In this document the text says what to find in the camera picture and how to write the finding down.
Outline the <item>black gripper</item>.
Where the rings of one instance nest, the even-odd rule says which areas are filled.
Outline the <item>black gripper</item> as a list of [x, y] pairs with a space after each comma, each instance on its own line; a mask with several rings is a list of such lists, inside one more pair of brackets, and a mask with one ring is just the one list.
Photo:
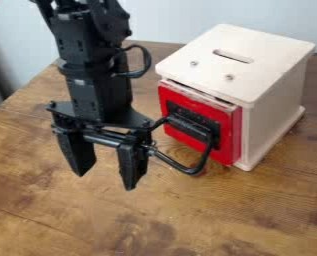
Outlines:
[[52, 131], [74, 174], [82, 177], [92, 168], [95, 144], [118, 147], [119, 174], [127, 191], [147, 173], [154, 121], [131, 106], [128, 78], [66, 76], [68, 99], [51, 101]]

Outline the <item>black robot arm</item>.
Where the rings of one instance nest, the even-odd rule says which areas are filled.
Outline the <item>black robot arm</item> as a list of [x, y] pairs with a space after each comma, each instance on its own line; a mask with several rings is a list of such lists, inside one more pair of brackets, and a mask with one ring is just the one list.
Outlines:
[[52, 101], [52, 132], [72, 172], [82, 176], [96, 162], [96, 144], [116, 150], [119, 174], [127, 190], [147, 172], [153, 120], [131, 106], [131, 81], [151, 66], [131, 70], [122, 45], [131, 35], [130, 14], [116, 0], [30, 0], [54, 35], [70, 99]]

